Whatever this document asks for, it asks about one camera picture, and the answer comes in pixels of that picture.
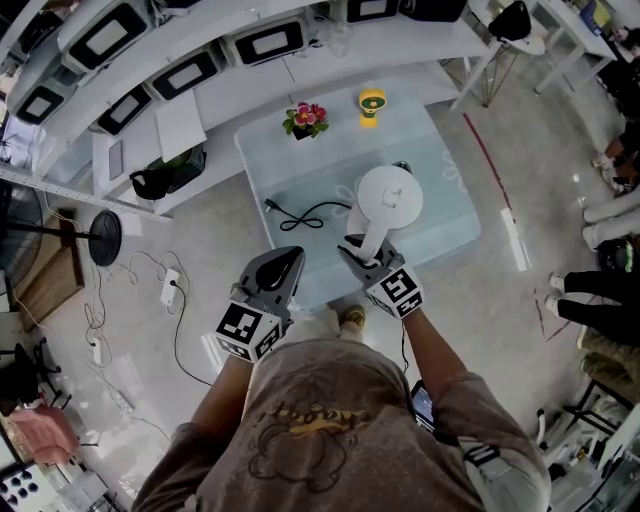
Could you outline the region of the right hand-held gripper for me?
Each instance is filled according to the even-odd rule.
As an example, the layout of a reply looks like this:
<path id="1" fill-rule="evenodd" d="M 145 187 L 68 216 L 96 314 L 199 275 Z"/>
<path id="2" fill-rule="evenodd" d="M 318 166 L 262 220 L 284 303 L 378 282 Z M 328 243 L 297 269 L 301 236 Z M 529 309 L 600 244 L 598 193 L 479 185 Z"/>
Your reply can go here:
<path id="1" fill-rule="evenodd" d="M 344 237 L 345 246 L 338 245 L 337 252 L 352 274 L 361 283 L 374 283 L 380 274 L 380 265 L 397 268 L 389 271 L 375 284 L 365 288 L 366 296 L 379 308 L 397 319 L 419 309 L 424 293 L 413 268 L 405 264 L 404 256 L 385 239 L 374 256 L 363 260 L 356 255 L 364 240 L 364 234 L 350 234 Z"/>

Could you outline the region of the white electric kettle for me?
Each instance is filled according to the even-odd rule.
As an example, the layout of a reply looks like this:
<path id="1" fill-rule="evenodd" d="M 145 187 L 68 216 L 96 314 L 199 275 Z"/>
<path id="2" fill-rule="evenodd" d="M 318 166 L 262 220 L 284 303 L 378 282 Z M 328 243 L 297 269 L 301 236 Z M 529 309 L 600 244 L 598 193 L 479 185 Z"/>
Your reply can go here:
<path id="1" fill-rule="evenodd" d="M 348 235 L 363 235 L 356 257 L 371 263 L 386 236 L 410 226 L 423 208 L 423 192 L 413 174 L 398 165 L 369 170 L 359 181 L 347 220 Z"/>

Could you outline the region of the person's grey shoulder bag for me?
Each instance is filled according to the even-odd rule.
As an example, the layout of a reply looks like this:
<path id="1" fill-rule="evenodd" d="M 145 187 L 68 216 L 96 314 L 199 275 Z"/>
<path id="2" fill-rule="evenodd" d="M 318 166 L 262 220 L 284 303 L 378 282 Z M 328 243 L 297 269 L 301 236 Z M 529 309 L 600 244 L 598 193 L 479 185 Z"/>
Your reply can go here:
<path id="1" fill-rule="evenodd" d="M 522 454 L 459 437 L 468 478 L 486 512 L 548 512 L 551 482 Z"/>

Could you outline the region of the person's right forearm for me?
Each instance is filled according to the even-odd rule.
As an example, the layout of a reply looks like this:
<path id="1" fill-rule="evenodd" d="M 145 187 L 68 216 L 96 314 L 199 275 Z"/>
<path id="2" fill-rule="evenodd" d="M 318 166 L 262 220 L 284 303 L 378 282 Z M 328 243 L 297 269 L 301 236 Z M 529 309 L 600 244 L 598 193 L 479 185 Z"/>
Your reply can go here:
<path id="1" fill-rule="evenodd" d="M 421 309 L 402 319 L 427 393 L 439 399 L 446 387 L 467 369 Z"/>

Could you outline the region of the person's left forearm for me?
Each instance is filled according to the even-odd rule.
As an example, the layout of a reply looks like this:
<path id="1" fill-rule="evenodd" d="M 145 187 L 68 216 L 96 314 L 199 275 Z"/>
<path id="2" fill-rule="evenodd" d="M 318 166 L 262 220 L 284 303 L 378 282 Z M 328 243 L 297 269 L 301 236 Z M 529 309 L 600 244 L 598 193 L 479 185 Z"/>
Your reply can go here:
<path id="1" fill-rule="evenodd" d="M 216 438 L 231 439 L 242 419 L 253 369 L 252 363 L 229 356 L 191 422 Z"/>

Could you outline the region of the person's right yellow shoe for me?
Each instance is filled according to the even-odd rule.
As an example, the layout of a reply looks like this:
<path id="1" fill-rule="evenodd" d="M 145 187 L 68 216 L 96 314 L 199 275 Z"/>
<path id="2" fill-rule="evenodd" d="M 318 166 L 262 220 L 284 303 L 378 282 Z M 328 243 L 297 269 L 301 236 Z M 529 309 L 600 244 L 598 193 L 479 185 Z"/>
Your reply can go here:
<path id="1" fill-rule="evenodd" d="M 366 311 L 360 305 L 355 305 L 346 310 L 340 317 L 340 329 L 355 334 L 361 334 L 366 322 Z"/>

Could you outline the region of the small yellow desk fan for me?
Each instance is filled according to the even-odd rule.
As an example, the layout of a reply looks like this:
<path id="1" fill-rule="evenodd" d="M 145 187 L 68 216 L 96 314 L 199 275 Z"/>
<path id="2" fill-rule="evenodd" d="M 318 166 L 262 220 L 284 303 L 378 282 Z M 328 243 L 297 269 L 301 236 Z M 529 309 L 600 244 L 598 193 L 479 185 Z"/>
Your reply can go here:
<path id="1" fill-rule="evenodd" d="M 378 126 L 377 112 L 386 106 L 386 94 L 382 89 L 363 89 L 359 93 L 358 104 L 361 108 L 360 125 L 363 128 L 375 128 Z"/>

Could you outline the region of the black standing fan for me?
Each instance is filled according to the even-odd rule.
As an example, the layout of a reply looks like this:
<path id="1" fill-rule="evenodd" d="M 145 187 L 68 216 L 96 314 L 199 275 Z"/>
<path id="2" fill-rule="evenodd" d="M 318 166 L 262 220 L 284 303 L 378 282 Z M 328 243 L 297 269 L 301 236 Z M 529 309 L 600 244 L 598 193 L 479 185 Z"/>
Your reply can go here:
<path id="1" fill-rule="evenodd" d="M 68 231 L 44 226 L 42 208 L 36 191 L 28 186 L 0 179 L 0 269 L 17 266 L 20 251 L 33 249 L 41 235 L 84 239 L 91 260 L 98 266 L 113 263 L 122 242 L 118 216 L 103 210 L 93 219 L 88 231 Z"/>

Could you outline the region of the white shelving unit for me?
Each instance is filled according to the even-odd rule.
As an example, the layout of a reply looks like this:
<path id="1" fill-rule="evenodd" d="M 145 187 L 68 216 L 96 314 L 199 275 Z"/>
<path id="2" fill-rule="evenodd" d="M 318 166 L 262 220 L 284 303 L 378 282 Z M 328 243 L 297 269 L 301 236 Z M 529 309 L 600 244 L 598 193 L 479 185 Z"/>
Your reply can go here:
<path id="1" fill-rule="evenodd" d="M 178 204 L 239 172 L 223 144 L 240 118 L 314 88 L 378 71 L 457 88 L 438 67 L 446 59 L 484 57 L 488 46 L 463 21 L 426 22 L 396 15 L 358 24 L 344 56 L 303 46 L 244 65 L 228 56 L 217 75 L 195 85 L 193 113 L 214 146 L 208 169 L 193 183 L 153 206 L 123 202 L 127 174 L 165 155 L 156 113 L 168 101 L 147 80 L 229 35 L 282 25 L 314 0 L 198 0 L 159 21 L 152 0 L 81 0 L 42 43 L 79 79 L 36 127 L 32 163 L 0 162 L 0 179 L 119 213 L 163 220 Z M 109 174 L 109 150 L 122 147 L 124 174 Z"/>

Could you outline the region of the row of white microwave ovens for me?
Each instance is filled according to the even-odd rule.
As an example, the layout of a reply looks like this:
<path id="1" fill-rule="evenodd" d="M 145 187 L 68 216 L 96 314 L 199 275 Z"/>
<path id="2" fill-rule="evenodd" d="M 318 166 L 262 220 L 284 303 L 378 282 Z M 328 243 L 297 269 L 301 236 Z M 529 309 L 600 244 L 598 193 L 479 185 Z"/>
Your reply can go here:
<path id="1" fill-rule="evenodd" d="M 153 100 L 170 101 L 219 74 L 218 38 L 240 37 L 323 0 L 198 0 L 156 23 L 150 0 L 85 0 L 23 66 L 6 98 L 24 123 L 74 141 L 119 134 Z"/>

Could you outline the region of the clear glass jar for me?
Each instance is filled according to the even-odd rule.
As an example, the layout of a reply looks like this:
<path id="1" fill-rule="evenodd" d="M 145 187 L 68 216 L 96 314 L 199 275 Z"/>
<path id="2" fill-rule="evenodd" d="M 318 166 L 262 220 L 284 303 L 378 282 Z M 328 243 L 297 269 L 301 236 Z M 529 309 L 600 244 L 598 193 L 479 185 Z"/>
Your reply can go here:
<path id="1" fill-rule="evenodd" d="M 327 28 L 326 46 L 338 58 L 344 58 L 350 51 L 352 28 L 345 23 L 332 23 Z"/>

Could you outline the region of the wooden board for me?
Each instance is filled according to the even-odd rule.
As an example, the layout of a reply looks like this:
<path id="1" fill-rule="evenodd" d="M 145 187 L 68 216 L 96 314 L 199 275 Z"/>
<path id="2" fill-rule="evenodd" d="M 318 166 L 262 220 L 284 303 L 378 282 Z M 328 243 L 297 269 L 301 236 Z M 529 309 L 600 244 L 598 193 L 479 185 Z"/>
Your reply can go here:
<path id="1" fill-rule="evenodd" d="M 44 234 L 33 266 L 14 291 L 24 331 L 32 331 L 84 285 L 77 240 Z"/>

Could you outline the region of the round white side table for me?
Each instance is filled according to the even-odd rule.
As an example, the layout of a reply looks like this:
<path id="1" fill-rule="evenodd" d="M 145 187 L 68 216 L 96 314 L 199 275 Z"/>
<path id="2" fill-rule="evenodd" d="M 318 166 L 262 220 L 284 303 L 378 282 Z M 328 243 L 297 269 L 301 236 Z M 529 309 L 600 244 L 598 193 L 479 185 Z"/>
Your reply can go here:
<path id="1" fill-rule="evenodd" d="M 482 63 L 479 72 L 480 83 L 475 95 L 484 108 L 488 108 L 495 99 L 514 64 L 521 55 L 540 57 L 545 51 L 545 43 L 540 35 L 534 33 L 531 18 L 531 34 L 520 41 L 504 41 L 492 36 L 489 24 L 514 0 L 469 0 L 470 13 L 476 20 L 475 27 L 481 29 L 489 47 L 489 57 Z"/>

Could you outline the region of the black office chair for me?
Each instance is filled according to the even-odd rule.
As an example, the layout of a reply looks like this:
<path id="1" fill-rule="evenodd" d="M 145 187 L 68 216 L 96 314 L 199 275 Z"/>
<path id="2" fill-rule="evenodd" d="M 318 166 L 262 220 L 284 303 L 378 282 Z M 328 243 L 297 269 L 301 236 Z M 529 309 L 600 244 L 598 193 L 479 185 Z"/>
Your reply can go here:
<path id="1" fill-rule="evenodd" d="M 12 356 L 13 361 L 0 368 L 0 414 L 8 418 L 19 406 L 26 406 L 41 398 L 39 385 L 46 384 L 53 393 L 49 403 L 53 407 L 63 396 L 56 389 L 50 375 L 62 373 L 60 366 L 48 367 L 45 363 L 47 339 L 41 338 L 29 355 L 25 348 L 16 344 L 13 350 L 0 350 L 2 356 Z"/>

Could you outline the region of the white rectangular table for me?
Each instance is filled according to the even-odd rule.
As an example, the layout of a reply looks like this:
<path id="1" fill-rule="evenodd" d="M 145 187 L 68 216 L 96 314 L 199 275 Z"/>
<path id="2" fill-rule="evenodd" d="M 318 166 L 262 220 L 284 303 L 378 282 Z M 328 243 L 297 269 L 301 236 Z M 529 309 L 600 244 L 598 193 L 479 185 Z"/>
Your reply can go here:
<path id="1" fill-rule="evenodd" d="M 567 35 L 574 43 L 574 49 L 555 62 L 551 71 L 534 87 L 536 94 L 541 94 L 553 82 L 559 82 L 571 92 L 577 92 L 616 59 L 605 40 L 591 32 L 579 15 L 562 0 L 531 0 L 531 8 L 542 8 L 558 24 L 558 29 L 548 39 L 548 51 L 563 35 Z M 582 75 L 571 75 L 571 68 L 587 55 L 598 58 L 599 61 Z"/>

